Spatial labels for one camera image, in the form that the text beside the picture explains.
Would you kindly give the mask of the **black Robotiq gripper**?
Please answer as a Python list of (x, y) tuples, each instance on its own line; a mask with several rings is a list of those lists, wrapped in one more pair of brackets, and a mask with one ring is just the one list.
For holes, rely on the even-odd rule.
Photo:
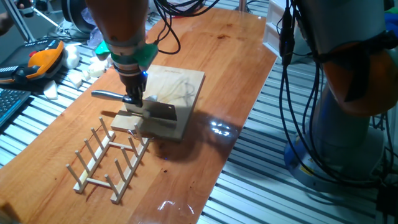
[(122, 83), (126, 87), (127, 93), (132, 93), (132, 97), (124, 95), (122, 101), (124, 103), (134, 104), (139, 108), (143, 106), (143, 93), (147, 85), (147, 72), (140, 72), (135, 75), (120, 75)]

